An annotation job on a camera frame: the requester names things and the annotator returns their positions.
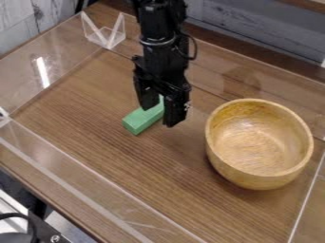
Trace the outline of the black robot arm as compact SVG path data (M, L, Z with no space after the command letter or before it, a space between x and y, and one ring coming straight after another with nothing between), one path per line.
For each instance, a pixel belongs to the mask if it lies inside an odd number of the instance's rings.
M143 55L133 62L134 85L143 110L159 104L163 97L163 119L167 127L187 117L191 85L186 70L198 46L185 32L187 3L185 0L131 0L139 24Z

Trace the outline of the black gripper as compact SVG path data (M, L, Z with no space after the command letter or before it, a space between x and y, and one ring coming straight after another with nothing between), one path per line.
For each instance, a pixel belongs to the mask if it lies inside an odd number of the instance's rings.
M142 39L139 42L143 54L133 57L138 103L143 110L149 110L159 104L159 95L163 95L162 123L173 127L187 117L189 39L162 42Z

